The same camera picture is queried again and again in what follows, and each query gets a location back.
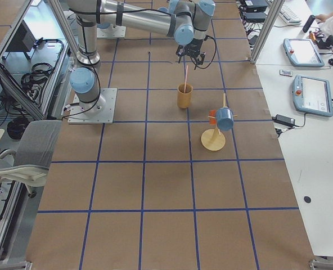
tablet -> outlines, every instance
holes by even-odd
[[[310,39],[286,38],[283,46],[293,66],[312,68],[324,66],[323,59]]]
[[[297,75],[293,82],[292,100],[297,111],[333,116],[328,80]]]

brown cup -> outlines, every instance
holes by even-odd
[[[190,105],[191,93],[193,92],[193,86],[187,83],[184,93],[184,84],[178,86],[178,107],[185,109]]]

black box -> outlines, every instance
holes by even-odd
[[[241,0],[240,2],[245,12],[264,12],[268,6],[266,0]]]
[[[244,20],[248,23],[263,23],[267,15],[264,12],[244,12]]]

pink straw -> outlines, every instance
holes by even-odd
[[[186,68],[186,71],[185,71],[184,93],[187,89],[187,78],[188,78],[188,65],[187,65],[187,68]]]

keyboard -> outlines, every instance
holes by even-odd
[[[271,5],[273,0],[267,0],[268,4]],[[288,25],[300,25],[302,20],[296,16],[296,14],[290,9],[290,7],[284,3],[280,9],[279,17]]]

